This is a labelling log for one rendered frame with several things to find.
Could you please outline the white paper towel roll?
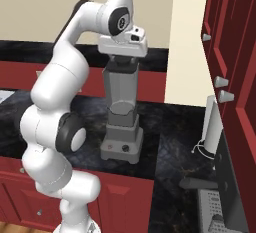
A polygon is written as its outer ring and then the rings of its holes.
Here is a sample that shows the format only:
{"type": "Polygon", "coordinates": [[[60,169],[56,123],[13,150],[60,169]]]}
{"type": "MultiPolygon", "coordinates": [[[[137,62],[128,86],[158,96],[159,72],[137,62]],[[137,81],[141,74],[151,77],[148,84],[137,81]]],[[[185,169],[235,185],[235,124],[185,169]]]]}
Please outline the white paper towel roll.
{"type": "Polygon", "coordinates": [[[210,112],[205,134],[204,148],[215,155],[223,129],[222,120],[215,96],[207,98],[207,110],[210,112]]]}

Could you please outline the dark grey blender lid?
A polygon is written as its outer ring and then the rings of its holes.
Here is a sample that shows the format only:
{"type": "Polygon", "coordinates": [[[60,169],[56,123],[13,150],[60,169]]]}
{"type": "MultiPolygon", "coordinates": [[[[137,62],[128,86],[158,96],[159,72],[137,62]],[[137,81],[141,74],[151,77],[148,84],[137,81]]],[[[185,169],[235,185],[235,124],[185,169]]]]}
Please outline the dark grey blender lid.
{"type": "Polygon", "coordinates": [[[179,182],[179,186],[183,189],[217,189],[218,184],[213,181],[202,180],[197,178],[183,178],[179,182]]]}

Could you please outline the grey blender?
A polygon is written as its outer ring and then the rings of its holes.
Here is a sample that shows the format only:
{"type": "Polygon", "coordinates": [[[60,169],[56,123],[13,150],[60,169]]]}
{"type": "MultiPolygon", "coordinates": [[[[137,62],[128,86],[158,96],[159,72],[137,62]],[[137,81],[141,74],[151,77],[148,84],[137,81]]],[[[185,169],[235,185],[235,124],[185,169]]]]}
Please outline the grey blender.
{"type": "Polygon", "coordinates": [[[107,106],[106,135],[100,147],[103,160],[139,162],[143,129],[137,112],[138,70],[137,58],[117,55],[103,70],[107,106]]]}

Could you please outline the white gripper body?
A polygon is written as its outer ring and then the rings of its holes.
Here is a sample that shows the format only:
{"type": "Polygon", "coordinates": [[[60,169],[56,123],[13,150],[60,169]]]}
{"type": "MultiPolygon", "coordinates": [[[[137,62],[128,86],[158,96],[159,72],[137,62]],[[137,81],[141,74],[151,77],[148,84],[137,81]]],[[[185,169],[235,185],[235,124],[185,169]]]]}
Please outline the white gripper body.
{"type": "Polygon", "coordinates": [[[109,55],[143,58],[147,55],[148,47],[146,38],[140,41],[130,40],[117,42],[110,36],[102,35],[98,39],[98,51],[109,55]]]}

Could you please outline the red drawer front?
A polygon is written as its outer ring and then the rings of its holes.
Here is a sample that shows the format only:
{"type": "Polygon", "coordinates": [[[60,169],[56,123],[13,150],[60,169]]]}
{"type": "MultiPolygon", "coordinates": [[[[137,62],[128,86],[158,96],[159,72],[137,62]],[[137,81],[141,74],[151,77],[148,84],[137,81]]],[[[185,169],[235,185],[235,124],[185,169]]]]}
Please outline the red drawer front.
{"type": "Polygon", "coordinates": [[[31,181],[32,178],[27,174],[20,172],[20,168],[24,168],[20,159],[0,156],[0,181],[18,180],[31,181]]]}

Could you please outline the red cupboard door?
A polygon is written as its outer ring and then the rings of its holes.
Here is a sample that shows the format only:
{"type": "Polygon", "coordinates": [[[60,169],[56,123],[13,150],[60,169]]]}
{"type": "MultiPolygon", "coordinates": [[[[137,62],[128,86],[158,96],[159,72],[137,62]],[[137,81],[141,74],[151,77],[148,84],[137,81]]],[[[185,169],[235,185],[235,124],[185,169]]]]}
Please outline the red cupboard door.
{"type": "Polygon", "coordinates": [[[0,205],[12,223],[53,231],[61,222],[59,203],[37,192],[32,181],[0,181],[0,205]]]}
{"type": "Polygon", "coordinates": [[[154,181],[95,172],[101,182],[88,210],[102,233],[148,233],[154,181]]]}

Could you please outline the red raised counter panel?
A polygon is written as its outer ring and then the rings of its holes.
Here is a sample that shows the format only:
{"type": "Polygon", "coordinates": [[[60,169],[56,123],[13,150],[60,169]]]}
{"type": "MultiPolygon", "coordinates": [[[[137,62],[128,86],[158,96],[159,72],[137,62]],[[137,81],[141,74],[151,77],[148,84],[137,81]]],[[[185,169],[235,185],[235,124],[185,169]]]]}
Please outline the red raised counter panel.
{"type": "MultiPolygon", "coordinates": [[[[45,64],[0,61],[0,89],[30,90],[37,73],[45,64]]],[[[104,97],[103,69],[91,67],[86,84],[79,95],[104,97]]],[[[166,72],[142,71],[138,73],[139,101],[163,103],[165,100],[166,72]]]]}

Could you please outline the pale grey sink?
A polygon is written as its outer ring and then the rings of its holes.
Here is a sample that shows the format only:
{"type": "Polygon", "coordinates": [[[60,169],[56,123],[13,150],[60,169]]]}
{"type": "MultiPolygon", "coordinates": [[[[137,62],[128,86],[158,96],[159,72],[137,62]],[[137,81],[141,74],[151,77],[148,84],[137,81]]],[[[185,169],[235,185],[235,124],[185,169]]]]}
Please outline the pale grey sink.
{"type": "Polygon", "coordinates": [[[14,94],[14,91],[0,90],[0,104],[14,94]]]}

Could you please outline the dark grey panel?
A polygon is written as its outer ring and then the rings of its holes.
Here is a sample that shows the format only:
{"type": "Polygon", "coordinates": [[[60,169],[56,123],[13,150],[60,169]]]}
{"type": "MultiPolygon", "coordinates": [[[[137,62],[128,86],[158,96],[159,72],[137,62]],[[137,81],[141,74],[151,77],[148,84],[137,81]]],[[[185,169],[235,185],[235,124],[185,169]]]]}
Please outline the dark grey panel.
{"type": "Polygon", "coordinates": [[[230,230],[249,233],[224,132],[221,132],[215,155],[215,170],[225,226],[230,230]]]}

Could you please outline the white perforated rack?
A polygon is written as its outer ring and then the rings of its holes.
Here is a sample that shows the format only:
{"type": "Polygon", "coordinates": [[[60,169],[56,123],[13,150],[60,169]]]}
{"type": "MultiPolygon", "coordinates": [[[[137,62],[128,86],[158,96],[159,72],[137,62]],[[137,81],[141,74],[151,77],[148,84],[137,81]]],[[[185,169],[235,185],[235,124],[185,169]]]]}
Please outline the white perforated rack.
{"type": "Polygon", "coordinates": [[[200,233],[235,233],[224,224],[218,191],[199,189],[198,210],[200,233]]]}

